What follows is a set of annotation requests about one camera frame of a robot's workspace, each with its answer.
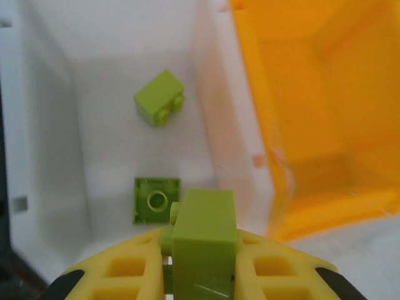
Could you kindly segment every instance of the yellow bin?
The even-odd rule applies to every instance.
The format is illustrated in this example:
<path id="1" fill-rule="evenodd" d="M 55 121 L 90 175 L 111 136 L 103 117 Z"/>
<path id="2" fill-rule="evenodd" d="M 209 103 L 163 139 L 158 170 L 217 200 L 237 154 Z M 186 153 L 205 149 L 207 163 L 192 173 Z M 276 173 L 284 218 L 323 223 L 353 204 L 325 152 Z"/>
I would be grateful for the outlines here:
<path id="1" fill-rule="evenodd" d="M 400 1 L 231 5 L 276 188 L 269 235 L 397 213 Z"/>

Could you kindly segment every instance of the yellow surface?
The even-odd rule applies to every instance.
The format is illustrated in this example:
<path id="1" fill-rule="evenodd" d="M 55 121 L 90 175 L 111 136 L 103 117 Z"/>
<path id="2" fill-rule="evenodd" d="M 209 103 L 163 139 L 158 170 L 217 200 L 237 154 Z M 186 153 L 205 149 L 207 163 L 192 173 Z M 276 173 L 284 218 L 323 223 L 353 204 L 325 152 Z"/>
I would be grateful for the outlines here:
<path id="1" fill-rule="evenodd" d="M 400 210 L 400 1 L 231 0 L 288 240 Z"/>
<path id="2" fill-rule="evenodd" d="M 113 246 L 79 262 L 84 276 L 66 300 L 164 300 L 161 230 Z M 337 271 L 326 261 L 238 230 L 235 300 L 338 300 L 315 271 Z"/>

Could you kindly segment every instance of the green 2x2 lego brick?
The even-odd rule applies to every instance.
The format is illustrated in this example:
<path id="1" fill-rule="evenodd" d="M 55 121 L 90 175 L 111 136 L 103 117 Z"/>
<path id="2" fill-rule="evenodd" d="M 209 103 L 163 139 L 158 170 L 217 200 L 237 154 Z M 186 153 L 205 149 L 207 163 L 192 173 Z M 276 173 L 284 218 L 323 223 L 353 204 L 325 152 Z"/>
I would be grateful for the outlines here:
<path id="1" fill-rule="evenodd" d="M 233 299 L 238 234 L 232 191 L 190 189 L 161 236 L 175 300 Z"/>
<path id="2" fill-rule="evenodd" d="M 181 110 L 183 89 L 179 80 L 164 70 L 134 95 L 136 110 L 149 124 L 163 126 L 171 112 Z"/>
<path id="3" fill-rule="evenodd" d="M 171 204 L 180 195 L 180 179 L 135 178 L 133 223 L 168 223 Z"/>

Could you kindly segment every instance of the yellow plastic container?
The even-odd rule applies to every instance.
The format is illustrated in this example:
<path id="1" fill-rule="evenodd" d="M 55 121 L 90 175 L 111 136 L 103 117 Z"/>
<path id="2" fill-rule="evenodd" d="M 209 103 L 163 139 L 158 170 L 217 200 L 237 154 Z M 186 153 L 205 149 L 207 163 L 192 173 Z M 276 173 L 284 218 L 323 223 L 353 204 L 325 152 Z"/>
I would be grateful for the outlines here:
<path id="1" fill-rule="evenodd" d="M 400 1 L 231 0 L 290 240 L 400 210 Z"/>

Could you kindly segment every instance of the white plastic container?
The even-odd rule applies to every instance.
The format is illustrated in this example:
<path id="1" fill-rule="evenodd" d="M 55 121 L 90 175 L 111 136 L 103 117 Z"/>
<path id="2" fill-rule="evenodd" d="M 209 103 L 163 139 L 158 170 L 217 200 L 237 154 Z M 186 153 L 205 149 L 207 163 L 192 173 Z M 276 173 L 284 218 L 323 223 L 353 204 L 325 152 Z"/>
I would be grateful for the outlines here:
<path id="1" fill-rule="evenodd" d="M 239 227 L 264 234 L 274 189 L 254 163 L 264 147 L 227 1 L 2 0 L 0 25 L 12 245 L 44 279 L 152 228 L 132 225 L 136 176 L 179 177 L 182 194 L 233 189 Z M 186 102 L 154 129 L 133 94 L 165 68 Z M 336 264 L 367 297 L 397 299 L 385 278 L 400 273 L 388 263 L 400 259 L 390 250 L 398 224 L 295 246 Z"/>

